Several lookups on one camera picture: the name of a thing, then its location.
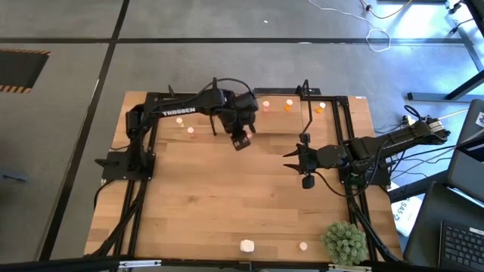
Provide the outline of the dark metal table base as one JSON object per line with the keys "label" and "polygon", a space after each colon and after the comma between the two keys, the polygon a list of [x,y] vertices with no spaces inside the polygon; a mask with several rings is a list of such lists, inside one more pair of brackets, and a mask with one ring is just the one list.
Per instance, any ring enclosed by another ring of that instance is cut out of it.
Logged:
{"label": "dark metal table base", "polygon": [[470,13],[471,18],[469,20],[461,22],[455,21],[454,27],[448,34],[452,36],[456,32],[459,33],[459,36],[464,40],[464,45],[466,46],[478,73],[449,93],[409,92],[407,93],[407,97],[409,100],[432,102],[469,103],[475,99],[484,100],[484,94],[470,94],[470,92],[474,91],[479,86],[484,85],[484,61],[479,58],[479,55],[473,48],[471,40],[461,28],[461,25],[467,22],[473,22],[476,24],[477,29],[484,38],[484,0],[457,0],[453,5],[448,2],[445,4],[448,9],[448,14],[451,16],[462,6],[466,6]]}

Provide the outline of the green artificial plant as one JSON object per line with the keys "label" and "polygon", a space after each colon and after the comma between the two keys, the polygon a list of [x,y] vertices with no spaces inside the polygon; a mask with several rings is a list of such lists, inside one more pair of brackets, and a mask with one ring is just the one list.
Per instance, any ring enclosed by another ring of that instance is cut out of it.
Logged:
{"label": "green artificial plant", "polygon": [[366,234],[354,224],[337,221],[327,226],[321,244],[334,264],[351,266],[367,259]]}

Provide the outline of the wooden shelf black metal frame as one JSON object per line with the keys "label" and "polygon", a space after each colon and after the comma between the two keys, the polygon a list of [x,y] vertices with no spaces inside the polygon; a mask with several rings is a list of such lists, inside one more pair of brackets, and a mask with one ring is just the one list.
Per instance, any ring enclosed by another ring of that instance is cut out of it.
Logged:
{"label": "wooden shelf black metal frame", "polygon": [[[200,112],[209,117],[213,134],[217,134],[214,119],[218,119],[220,121],[219,109],[222,108],[225,103],[223,93],[233,92],[230,90],[219,88],[217,85],[219,82],[221,82],[221,79],[214,78],[213,81],[200,92],[200,94],[203,95],[203,99],[199,105]],[[250,88],[246,92],[254,93],[254,91]],[[281,97],[277,98],[256,96],[256,100],[259,109],[256,111],[256,121],[254,123],[255,129],[260,128],[263,133],[296,133],[299,129],[303,128],[303,122],[301,120],[302,111],[300,106],[298,106],[295,110],[285,112],[283,110],[278,110],[276,107],[273,107],[271,105],[271,103],[274,102],[275,106],[280,107],[283,102],[283,99]],[[262,111],[262,102],[264,100],[268,100],[270,102],[268,112]],[[250,131],[248,126],[245,126],[244,130],[246,132]]]}

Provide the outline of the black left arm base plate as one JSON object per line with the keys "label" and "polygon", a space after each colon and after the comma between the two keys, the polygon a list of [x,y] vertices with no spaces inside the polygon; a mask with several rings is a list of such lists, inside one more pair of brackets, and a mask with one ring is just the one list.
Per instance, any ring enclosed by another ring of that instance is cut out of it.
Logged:
{"label": "black left arm base plate", "polygon": [[150,180],[154,173],[156,154],[152,152],[109,152],[106,159],[95,162],[103,168],[107,181]]}

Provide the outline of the black hazard-striped floor mat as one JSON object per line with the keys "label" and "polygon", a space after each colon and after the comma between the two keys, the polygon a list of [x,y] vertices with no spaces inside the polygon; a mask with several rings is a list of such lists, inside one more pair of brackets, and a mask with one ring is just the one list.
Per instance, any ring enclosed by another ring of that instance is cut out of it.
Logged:
{"label": "black hazard-striped floor mat", "polygon": [[50,51],[0,48],[0,93],[29,94]]}

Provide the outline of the dark laptop visible keyboard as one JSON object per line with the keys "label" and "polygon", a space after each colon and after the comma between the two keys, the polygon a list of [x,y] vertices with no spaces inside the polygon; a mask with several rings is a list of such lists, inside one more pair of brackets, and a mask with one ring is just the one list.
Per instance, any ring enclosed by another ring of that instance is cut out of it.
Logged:
{"label": "dark laptop visible keyboard", "polygon": [[484,205],[432,184],[423,198],[404,259],[441,272],[484,272]]}

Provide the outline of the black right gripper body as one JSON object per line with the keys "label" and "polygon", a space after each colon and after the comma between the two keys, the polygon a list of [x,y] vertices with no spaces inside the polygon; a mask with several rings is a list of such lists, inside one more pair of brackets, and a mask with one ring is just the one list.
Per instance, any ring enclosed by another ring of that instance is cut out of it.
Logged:
{"label": "black right gripper body", "polygon": [[300,174],[302,188],[311,189],[315,186],[315,178],[312,175],[318,168],[343,168],[348,165],[348,156],[345,148],[340,145],[326,145],[319,149],[312,149],[309,146],[310,135],[300,135],[302,145],[300,146]]}

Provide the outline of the black desk leg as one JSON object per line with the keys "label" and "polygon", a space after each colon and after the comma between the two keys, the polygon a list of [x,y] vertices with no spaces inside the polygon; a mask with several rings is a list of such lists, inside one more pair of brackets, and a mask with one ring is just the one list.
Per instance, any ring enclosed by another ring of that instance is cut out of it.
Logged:
{"label": "black desk leg", "polygon": [[388,192],[391,203],[400,202],[413,196],[426,193],[433,182],[444,184],[448,180],[449,170],[445,170],[427,178],[420,179],[411,184],[406,184]]}

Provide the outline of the silver metal bracket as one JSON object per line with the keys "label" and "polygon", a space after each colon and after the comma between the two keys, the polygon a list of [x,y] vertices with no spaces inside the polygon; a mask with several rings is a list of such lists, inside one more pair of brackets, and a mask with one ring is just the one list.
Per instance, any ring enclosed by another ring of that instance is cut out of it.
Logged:
{"label": "silver metal bracket", "polygon": [[328,271],[338,271],[338,272],[373,272],[372,267],[366,266],[347,266],[339,264],[329,264]]}
{"label": "silver metal bracket", "polygon": [[161,260],[132,260],[132,261],[121,261],[119,263],[119,269],[129,269],[138,267],[159,267],[162,265]]}

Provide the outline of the dark grey laptop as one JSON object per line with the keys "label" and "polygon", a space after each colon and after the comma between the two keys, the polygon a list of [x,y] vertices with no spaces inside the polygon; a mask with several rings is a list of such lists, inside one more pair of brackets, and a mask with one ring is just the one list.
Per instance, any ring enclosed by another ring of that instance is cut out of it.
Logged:
{"label": "dark grey laptop", "polygon": [[[480,132],[474,140],[484,137],[484,100],[472,100],[464,120],[458,143]],[[449,183],[468,196],[484,202],[484,162],[455,149],[449,166]]]}

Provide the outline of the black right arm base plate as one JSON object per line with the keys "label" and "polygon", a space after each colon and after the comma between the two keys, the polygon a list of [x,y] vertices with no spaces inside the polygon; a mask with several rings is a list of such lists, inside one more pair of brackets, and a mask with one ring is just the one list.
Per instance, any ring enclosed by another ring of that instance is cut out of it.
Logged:
{"label": "black right arm base plate", "polygon": [[340,181],[343,184],[365,186],[370,185],[389,185],[389,170],[392,163],[388,163],[386,158],[380,158],[376,162],[376,156],[370,159],[353,160],[338,170]]}

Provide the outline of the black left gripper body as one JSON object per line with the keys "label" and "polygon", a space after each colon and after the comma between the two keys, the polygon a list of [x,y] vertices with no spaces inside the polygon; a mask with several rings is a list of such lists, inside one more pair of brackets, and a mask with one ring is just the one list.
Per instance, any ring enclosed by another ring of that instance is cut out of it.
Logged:
{"label": "black left gripper body", "polygon": [[259,109],[253,92],[235,94],[224,92],[225,103],[219,109],[219,119],[227,134],[231,135],[231,142],[236,151],[248,147],[251,142],[244,130],[248,126],[252,134],[256,133],[256,111]]}

